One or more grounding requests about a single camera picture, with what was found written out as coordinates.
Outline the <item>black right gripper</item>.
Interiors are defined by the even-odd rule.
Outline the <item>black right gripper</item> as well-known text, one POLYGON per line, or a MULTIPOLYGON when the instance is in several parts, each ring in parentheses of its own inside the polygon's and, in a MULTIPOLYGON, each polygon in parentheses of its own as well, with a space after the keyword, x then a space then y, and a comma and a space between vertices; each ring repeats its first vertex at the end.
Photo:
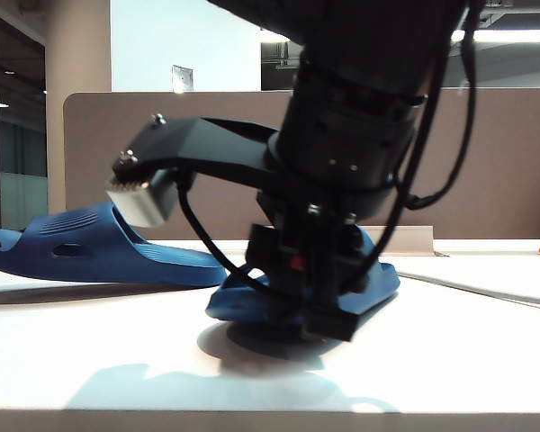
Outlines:
POLYGON ((359 316, 338 302, 337 227, 315 205, 302 211, 263 191, 256 202, 270 225, 252 226, 246 259, 268 279, 267 322, 285 326, 300 318, 301 330, 313 337, 349 341, 359 316))

